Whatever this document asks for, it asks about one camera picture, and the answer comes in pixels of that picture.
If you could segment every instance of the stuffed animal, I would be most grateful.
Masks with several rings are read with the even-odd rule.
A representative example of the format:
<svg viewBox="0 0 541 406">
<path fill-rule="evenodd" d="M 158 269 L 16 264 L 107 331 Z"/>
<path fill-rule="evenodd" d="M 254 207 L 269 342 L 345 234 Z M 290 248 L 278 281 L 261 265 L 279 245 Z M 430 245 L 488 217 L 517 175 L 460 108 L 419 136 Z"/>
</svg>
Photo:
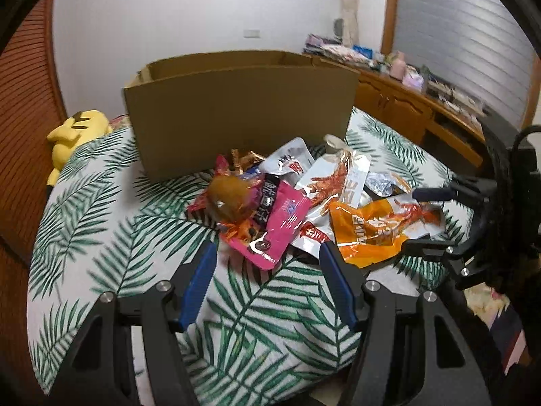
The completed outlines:
<svg viewBox="0 0 541 406">
<path fill-rule="evenodd" d="M 55 145 L 52 149 L 52 170 L 47 186 L 54 186 L 60 171 L 67 163 L 75 148 L 98 137 L 109 134 L 112 128 L 105 114 L 98 110 L 79 111 L 55 128 L 47 136 Z"/>
</svg>

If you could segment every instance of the pink vase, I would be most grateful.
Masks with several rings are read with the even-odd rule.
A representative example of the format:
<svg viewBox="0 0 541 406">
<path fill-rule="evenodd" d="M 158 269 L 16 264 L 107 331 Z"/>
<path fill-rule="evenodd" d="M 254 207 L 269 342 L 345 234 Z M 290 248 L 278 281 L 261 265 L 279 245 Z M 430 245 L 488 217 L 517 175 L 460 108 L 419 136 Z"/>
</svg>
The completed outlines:
<svg viewBox="0 0 541 406">
<path fill-rule="evenodd" d="M 402 52 L 398 52 L 398 57 L 393 61 L 393 65 L 389 72 L 389 76 L 396 80 L 401 80 L 406 75 L 407 64 L 404 61 L 405 56 Z"/>
</svg>

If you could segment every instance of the window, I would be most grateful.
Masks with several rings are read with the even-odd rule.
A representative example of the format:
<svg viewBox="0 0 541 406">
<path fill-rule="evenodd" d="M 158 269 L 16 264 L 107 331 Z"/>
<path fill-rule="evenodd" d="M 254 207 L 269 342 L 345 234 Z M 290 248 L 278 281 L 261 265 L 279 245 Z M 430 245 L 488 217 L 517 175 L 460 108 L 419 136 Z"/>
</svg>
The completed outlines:
<svg viewBox="0 0 541 406">
<path fill-rule="evenodd" d="M 393 48 L 521 126 L 535 51 L 499 0 L 398 0 Z"/>
</svg>

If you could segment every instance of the table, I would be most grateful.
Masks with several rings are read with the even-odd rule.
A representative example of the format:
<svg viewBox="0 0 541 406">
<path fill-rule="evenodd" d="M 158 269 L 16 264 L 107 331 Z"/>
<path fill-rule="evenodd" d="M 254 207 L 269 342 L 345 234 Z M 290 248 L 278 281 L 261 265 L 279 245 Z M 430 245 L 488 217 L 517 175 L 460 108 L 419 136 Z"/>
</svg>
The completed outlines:
<svg viewBox="0 0 541 406">
<path fill-rule="evenodd" d="M 354 108 L 347 142 L 412 187 L 439 186 L 452 173 L 420 147 Z M 321 154 L 322 148 L 314 148 Z M 214 222 L 188 203 L 212 171 L 150 184 L 131 128 L 79 147 L 61 172 L 36 237 L 28 287 L 28 341 L 34 371 L 49 392 L 77 332 L 100 293 L 120 297 L 169 279 Z M 444 206 L 447 233 L 469 233 L 472 212 Z M 407 257 L 371 271 L 392 291 L 418 294 L 444 278 L 438 264 Z M 293 248 L 271 272 L 259 271 L 220 243 L 218 264 L 194 325 L 178 335 L 201 404 L 272 404 L 347 366 L 359 340 L 338 318 L 321 271 Z M 142 404 L 152 405 L 140 328 L 132 328 Z"/>
</svg>

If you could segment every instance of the wall outlet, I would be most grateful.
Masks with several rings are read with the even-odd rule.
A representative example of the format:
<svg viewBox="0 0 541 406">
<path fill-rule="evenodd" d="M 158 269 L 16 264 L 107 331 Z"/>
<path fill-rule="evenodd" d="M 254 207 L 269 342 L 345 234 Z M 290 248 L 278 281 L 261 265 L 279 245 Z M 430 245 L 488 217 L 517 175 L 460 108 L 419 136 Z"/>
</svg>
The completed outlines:
<svg viewBox="0 0 541 406">
<path fill-rule="evenodd" d="M 245 38 L 261 38 L 259 29 L 244 29 Z"/>
</svg>

